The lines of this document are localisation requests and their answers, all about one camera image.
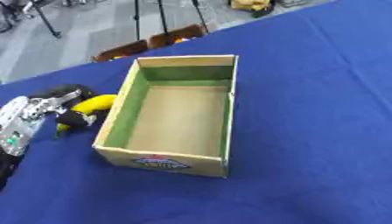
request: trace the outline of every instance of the table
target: table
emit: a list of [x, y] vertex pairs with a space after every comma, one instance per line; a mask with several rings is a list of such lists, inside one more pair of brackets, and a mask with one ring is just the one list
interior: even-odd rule
[[[145, 53], [240, 55], [229, 178], [114, 167], [99, 127], [54, 141], [50, 121], [0, 223], [391, 223], [391, 10], [340, 0]], [[115, 93], [132, 60], [3, 85], [0, 104], [62, 83]]]

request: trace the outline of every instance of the tripod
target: tripod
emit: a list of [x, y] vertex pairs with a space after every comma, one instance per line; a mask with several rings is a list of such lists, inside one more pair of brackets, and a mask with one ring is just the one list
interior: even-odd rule
[[[203, 14], [201, 14], [200, 11], [200, 4], [198, 0], [190, 0], [192, 1], [192, 4], [194, 6], [194, 8], [196, 9], [196, 11], [198, 12], [198, 15], [200, 17], [201, 23], [204, 27], [204, 29], [206, 30], [206, 33], [209, 33], [206, 21], [203, 18]], [[165, 41], [166, 44], [169, 45], [170, 44], [170, 34], [169, 31], [167, 29], [167, 23], [166, 23], [166, 16], [165, 16], [165, 10], [164, 10], [164, 5], [162, 0], [157, 0], [157, 4], [159, 7], [159, 14], [162, 20], [162, 26], [164, 28], [164, 36], [165, 36]], [[135, 22], [136, 22], [136, 37], [137, 40], [140, 40], [140, 9], [139, 9], [139, 0], [135, 0], [135, 16], [134, 16]]]

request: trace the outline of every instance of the cardboard box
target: cardboard box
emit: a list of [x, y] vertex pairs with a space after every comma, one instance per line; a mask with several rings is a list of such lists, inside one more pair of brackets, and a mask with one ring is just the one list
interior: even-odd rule
[[226, 177], [237, 59], [136, 59], [94, 148], [114, 165]]

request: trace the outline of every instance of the yellow object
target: yellow object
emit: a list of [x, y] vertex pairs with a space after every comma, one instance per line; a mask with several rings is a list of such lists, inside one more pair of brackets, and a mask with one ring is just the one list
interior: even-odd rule
[[[89, 116], [91, 113], [93, 113], [93, 111], [110, 109], [116, 97], [117, 97], [116, 94], [98, 95], [96, 97], [90, 98], [88, 100], [76, 104], [71, 108], [71, 110], [81, 112]], [[71, 127], [69, 127], [68, 125], [58, 123], [56, 137], [59, 136], [61, 132], [65, 130], [69, 130], [69, 128]]]
[[270, 0], [232, 0], [231, 7], [236, 10], [259, 11], [269, 7]]

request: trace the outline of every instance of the green box lining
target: green box lining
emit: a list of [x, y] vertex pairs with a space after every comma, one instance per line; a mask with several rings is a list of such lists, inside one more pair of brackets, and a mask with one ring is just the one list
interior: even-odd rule
[[[136, 74], [122, 109], [105, 140], [105, 147], [125, 148], [135, 128], [137, 117], [149, 87], [156, 86], [227, 86], [231, 89], [233, 66], [165, 66], [142, 67]], [[220, 156], [225, 159], [227, 145], [229, 97], [225, 98]]]

